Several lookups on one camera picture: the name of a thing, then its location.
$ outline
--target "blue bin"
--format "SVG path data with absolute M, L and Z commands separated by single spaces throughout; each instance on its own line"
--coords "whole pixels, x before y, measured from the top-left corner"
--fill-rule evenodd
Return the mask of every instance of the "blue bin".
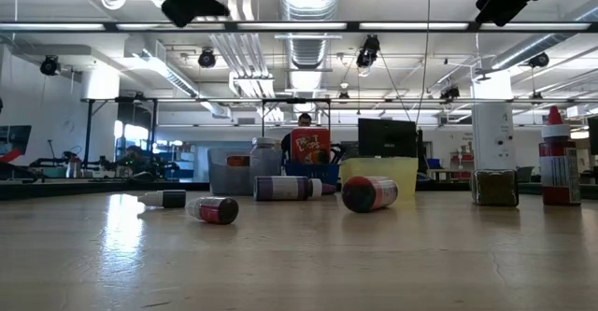
M 286 163 L 284 169 L 287 176 L 317 178 L 324 184 L 335 185 L 338 183 L 339 164 L 306 165 Z

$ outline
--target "gray bin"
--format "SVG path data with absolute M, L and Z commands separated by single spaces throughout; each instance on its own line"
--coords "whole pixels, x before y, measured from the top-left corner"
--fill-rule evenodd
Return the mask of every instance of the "gray bin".
M 209 188 L 212 194 L 253 195 L 253 183 L 249 178 L 249 154 L 250 150 L 228 148 L 211 148 L 207 151 Z

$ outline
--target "desk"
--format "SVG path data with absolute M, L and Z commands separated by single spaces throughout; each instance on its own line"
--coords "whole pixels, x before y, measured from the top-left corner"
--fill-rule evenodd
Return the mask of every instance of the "desk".
M 436 181 L 440 182 L 442 181 L 440 179 L 440 175 L 441 174 L 445 174 L 445 181 L 464 181 L 467 180 L 469 181 L 469 177 L 461 177 L 461 175 L 463 173 L 469 173 L 471 174 L 471 171 L 467 171 L 467 170 L 459 170 L 459 169 L 430 169 L 428 170 L 428 174 L 430 175 L 431 178 L 434 178 Z M 451 177 L 451 174 L 457 174 L 459 175 L 459 177 Z

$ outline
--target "plastic bottle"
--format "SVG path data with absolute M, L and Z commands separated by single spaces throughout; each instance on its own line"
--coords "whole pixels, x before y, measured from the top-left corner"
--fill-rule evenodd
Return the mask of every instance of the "plastic bottle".
M 343 185 L 343 203 L 356 213 L 368 213 L 392 205 L 399 195 L 388 177 L 351 177 Z
M 207 223 L 229 224 L 239 214 L 239 204 L 231 198 L 203 197 L 190 200 L 185 210 L 190 216 Z
M 280 176 L 280 161 L 282 151 L 276 148 L 277 141 L 273 138 L 253 138 L 253 149 L 249 161 L 249 176 L 253 180 L 261 176 Z
M 559 109 L 550 108 L 548 125 L 542 127 L 540 171 L 544 205 L 581 205 L 576 143 L 569 139 L 570 127 L 563 124 Z
M 186 200 L 187 192 L 185 190 L 154 191 L 137 197 L 139 203 L 164 208 L 182 208 L 185 206 Z
M 333 185 L 322 184 L 319 179 L 307 177 L 255 177 L 253 199 L 256 201 L 300 201 L 334 194 Z

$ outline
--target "chair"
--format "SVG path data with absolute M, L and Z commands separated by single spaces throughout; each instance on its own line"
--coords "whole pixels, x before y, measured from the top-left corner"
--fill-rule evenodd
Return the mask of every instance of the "chair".
M 517 168 L 517 182 L 531 182 L 533 166 L 523 166 Z

